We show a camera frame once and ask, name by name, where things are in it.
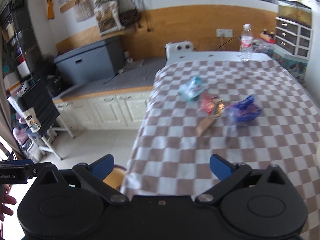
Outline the person left hand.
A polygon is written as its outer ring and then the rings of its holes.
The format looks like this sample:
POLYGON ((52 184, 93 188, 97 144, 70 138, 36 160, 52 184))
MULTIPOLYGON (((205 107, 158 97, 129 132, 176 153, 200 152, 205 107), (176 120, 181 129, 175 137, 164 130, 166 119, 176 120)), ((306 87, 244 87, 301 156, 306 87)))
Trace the person left hand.
POLYGON ((17 200, 10 195, 10 186, 1 185, 1 222, 4 221, 5 215, 12 216, 14 211, 8 205, 16 205, 17 200))

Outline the dark brown shoulder bag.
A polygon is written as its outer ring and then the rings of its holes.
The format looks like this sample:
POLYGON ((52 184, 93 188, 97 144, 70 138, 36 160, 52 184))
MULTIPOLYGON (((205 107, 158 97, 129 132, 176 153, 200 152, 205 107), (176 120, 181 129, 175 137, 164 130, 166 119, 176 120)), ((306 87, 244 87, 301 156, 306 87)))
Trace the dark brown shoulder bag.
POLYGON ((120 22, 124 27, 127 27, 129 25, 132 25, 136 22, 139 22, 141 19, 140 12, 138 9, 131 9, 126 12, 122 12, 119 15, 120 22))

